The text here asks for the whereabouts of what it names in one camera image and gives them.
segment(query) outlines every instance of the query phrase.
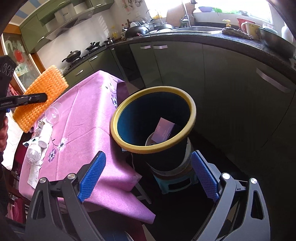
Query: cabinet handle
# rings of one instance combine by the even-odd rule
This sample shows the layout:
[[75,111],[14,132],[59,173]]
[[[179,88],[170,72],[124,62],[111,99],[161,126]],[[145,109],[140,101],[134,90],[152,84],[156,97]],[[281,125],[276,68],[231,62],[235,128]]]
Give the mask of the cabinet handle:
[[89,61],[93,61],[94,59],[96,59],[98,56],[94,56],[92,59],[90,59]]
[[167,45],[162,45],[162,46],[153,46],[154,49],[167,49]]
[[75,76],[77,76],[77,75],[79,75],[79,74],[81,74],[83,72],[83,69],[82,70],[80,70],[77,74],[75,74]]
[[66,3],[66,2],[61,2],[58,6],[60,6],[60,5],[64,4],[64,3]]
[[282,86],[279,82],[275,81],[274,79],[270,78],[266,74],[264,74],[260,69],[257,68],[256,73],[265,81],[272,84],[275,88],[279,89],[280,91],[284,93],[289,93],[291,90],[286,88],[285,86]]
[[38,41],[37,41],[37,43],[39,43],[42,39],[44,39],[45,38],[45,36],[43,36],[41,39],[39,39]]
[[141,47],[140,47],[140,49],[150,49],[150,48],[151,48],[150,45],[148,45],[148,46],[141,46]]

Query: pink tablecloth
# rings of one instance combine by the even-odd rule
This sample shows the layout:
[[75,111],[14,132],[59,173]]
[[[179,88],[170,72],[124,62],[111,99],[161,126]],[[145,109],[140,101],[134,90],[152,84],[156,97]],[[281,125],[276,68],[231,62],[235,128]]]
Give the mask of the pink tablecloth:
[[[117,99],[127,97],[119,96],[119,90],[118,96],[116,94],[118,84],[125,87],[122,82],[106,72],[98,71],[56,100],[62,104],[63,114],[53,127],[54,141],[49,144],[39,178],[61,180],[71,172],[76,173],[101,150],[106,154],[106,167],[91,197],[84,202],[87,211],[104,207],[152,223],[155,215],[130,193],[141,176],[124,161],[121,148],[110,133],[110,121],[117,107]],[[65,144],[59,148],[62,140],[66,140]],[[49,158],[51,152],[55,154],[53,158]],[[29,172],[30,164],[25,158],[19,191],[31,199],[34,189],[27,183]]]

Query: dark countertop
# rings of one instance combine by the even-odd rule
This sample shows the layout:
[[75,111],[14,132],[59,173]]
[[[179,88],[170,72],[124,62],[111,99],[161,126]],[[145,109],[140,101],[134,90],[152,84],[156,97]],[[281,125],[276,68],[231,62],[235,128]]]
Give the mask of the dark countertop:
[[89,60],[91,57],[97,55],[98,53],[104,51],[105,49],[107,49],[106,46],[104,46],[103,48],[98,49],[97,51],[91,53],[90,55],[88,55],[87,57],[85,57],[83,60],[81,60],[80,62],[78,62],[77,64],[73,65],[71,68],[67,69],[65,72],[63,72],[63,76],[66,76],[67,74],[69,74],[73,69],[75,69],[76,67],[78,67],[80,64],[82,64],[83,62]]
[[296,66],[294,63],[292,64],[292,61],[281,57],[276,52],[267,48],[261,41],[242,39],[234,36],[224,35],[222,33],[196,34],[188,32],[167,32],[131,38],[128,41],[120,41],[109,45],[108,47],[111,48],[124,44],[155,41],[194,42],[238,52],[272,67],[296,84]]

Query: stainless steel basin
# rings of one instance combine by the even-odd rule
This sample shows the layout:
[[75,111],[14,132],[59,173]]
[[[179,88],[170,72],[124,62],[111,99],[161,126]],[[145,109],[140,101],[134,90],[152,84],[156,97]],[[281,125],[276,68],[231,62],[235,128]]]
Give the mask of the stainless steel basin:
[[193,27],[186,27],[186,28],[176,28],[172,30],[173,32],[200,32],[200,33],[208,33],[212,31],[222,31],[222,28],[215,28],[215,27],[206,27],[206,26],[193,26]]

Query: finger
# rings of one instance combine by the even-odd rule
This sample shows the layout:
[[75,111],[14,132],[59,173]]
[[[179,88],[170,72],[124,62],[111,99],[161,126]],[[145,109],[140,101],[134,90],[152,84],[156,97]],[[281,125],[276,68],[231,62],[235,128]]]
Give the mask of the finger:
[[7,145],[7,138],[8,135],[6,135],[6,137],[2,140],[0,140],[0,151],[4,151]]
[[6,137],[7,130],[8,130],[8,125],[2,127],[2,129],[0,130],[0,139],[3,139],[4,137]]
[[7,126],[7,124],[8,124],[8,118],[7,118],[7,116],[5,116],[5,118],[4,118],[4,126]]

